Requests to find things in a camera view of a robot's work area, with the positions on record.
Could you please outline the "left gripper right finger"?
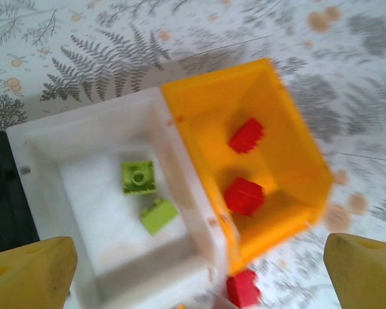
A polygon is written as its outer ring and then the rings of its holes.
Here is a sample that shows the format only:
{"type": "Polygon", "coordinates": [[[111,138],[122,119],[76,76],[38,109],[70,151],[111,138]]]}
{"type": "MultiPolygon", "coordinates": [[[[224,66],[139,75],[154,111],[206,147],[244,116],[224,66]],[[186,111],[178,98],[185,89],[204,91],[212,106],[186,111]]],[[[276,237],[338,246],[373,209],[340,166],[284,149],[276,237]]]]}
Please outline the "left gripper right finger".
{"type": "Polygon", "coordinates": [[[342,308],[386,308],[386,242],[332,233],[324,263],[342,308]]]}

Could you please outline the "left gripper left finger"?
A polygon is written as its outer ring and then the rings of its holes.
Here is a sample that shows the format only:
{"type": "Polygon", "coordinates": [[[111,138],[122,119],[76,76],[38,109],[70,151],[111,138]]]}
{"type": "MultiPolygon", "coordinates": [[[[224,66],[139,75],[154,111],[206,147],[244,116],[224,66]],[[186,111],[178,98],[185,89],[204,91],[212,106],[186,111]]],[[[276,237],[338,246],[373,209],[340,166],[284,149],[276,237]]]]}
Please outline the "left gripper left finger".
{"type": "Polygon", "coordinates": [[[0,252],[0,308],[63,308],[76,268],[71,237],[0,252]]]}

